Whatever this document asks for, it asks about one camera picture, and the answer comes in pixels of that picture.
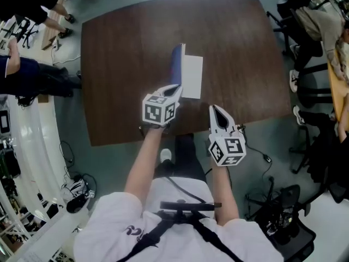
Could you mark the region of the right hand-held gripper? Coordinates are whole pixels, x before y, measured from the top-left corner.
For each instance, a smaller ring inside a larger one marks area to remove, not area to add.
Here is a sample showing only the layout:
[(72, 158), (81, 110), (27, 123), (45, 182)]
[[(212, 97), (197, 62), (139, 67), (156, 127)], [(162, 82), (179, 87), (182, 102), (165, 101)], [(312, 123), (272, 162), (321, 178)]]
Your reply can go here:
[(235, 166), (246, 156), (245, 138), (233, 117), (218, 105), (209, 106), (208, 153), (217, 166)]

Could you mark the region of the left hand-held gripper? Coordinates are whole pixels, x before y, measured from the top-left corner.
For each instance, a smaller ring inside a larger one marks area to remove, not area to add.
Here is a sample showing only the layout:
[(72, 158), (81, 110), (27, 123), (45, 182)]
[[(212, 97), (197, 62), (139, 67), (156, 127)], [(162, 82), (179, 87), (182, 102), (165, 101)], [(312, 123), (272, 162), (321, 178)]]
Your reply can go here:
[(147, 94), (142, 101), (142, 122), (166, 127), (176, 117), (182, 92), (182, 85), (171, 84)]

